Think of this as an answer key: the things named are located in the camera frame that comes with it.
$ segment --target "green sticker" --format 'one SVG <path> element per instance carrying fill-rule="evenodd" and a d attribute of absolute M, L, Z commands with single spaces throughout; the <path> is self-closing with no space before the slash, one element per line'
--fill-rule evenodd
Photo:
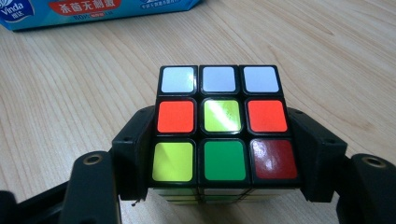
<path fill-rule="evenodd" d="M 205 129 L 208 132 L 241 130 L 239 104 L 235 100 L 207 100 L 204 103 Z"/>
<path fill-rule="evenodd" d="M 208 180 L 244 180 L 244 148 L 239 141 L 205 143 L 205 177 Z"/>
<path fill-rule="evenodd" d="M 158 143 L 155 146 L 152 178 L 156 181 L 192 180 L 191 143 Z"/>

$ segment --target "tissue box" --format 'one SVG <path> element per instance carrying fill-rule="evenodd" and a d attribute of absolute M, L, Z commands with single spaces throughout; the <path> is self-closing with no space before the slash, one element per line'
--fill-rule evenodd
<path fill-rule="evenodd" d="M 185 11 L 199 0 L 0 0 L 8 30 Z"/>

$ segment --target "rubik's cube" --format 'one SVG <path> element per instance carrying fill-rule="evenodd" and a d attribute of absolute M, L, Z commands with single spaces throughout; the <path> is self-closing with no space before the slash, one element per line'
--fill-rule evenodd
<path fill-rule="evenodd" d="M 277 68 L 163 66 L 149 187 L 175 204 L 257 202 L 300 175 Z"/>

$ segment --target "vinda logo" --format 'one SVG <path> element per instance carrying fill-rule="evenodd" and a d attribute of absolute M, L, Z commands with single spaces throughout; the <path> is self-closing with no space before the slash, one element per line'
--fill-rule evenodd
<path fill-rule="evenodd" d="M 0 18 L 4 21 L 21 21 L 34 14 L 29 0 L 0 0 Z"/>

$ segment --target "wood grain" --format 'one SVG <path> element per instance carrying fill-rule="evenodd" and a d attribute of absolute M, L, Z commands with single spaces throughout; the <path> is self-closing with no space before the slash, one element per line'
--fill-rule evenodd
<path fill-rule="evenodd" d="M 270 63 L 287 104 L 396 163 L 394 1 L 206 0 L 188 12 L 12 33 L 0 28 L 0 189 L 18 201 L 153 105 L 165 64 Z M 149 193 L 124 223 L 337 223 L 299 191 L 265 203 L 173 206 Z"/>

